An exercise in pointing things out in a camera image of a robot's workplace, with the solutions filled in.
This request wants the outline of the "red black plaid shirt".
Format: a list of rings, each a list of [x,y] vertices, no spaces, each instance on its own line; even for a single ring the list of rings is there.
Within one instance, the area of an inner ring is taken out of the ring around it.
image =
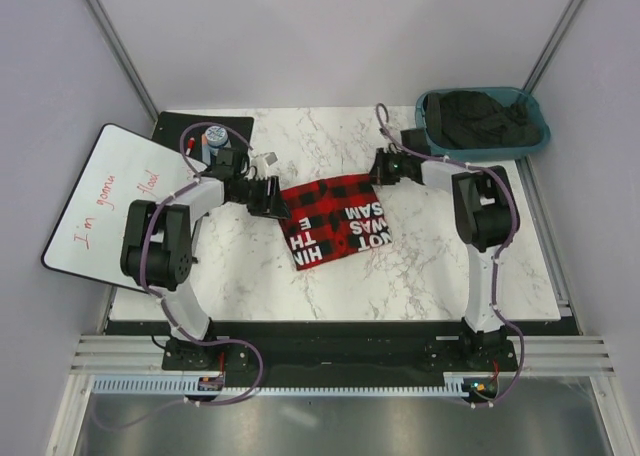
[[[298,271],[392,242],[367,174],[320,179],[282,192],[291,217],[280,222]]]

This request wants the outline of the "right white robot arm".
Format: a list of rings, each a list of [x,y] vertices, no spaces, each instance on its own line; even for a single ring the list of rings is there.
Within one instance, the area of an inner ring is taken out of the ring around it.
[[[507,357],[513,345],[498,305],[501,255],[519,230],[520,218],[505,169],[422,155],[391,143],[376,150],[369,175],[377,185],[393,185],[407,178],[451,195],[455,228],[466,246],[469,265],[459,360],[477,370]]]

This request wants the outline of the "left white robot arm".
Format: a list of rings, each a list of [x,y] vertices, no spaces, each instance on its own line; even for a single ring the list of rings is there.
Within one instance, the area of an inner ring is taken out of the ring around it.
[[[160,303],[171,325],[166,356],[186,358],[198,369],[218,361],[220,347],[210,332],[211,319],[189,281],[194,263],[191,226],[227,203],[245,206],[254,217],[289,219],[279,178],[268,173],[276,162],[273,152],[253,156],[223,148],[211,166],[162,201],[130,204],[120,268]]]

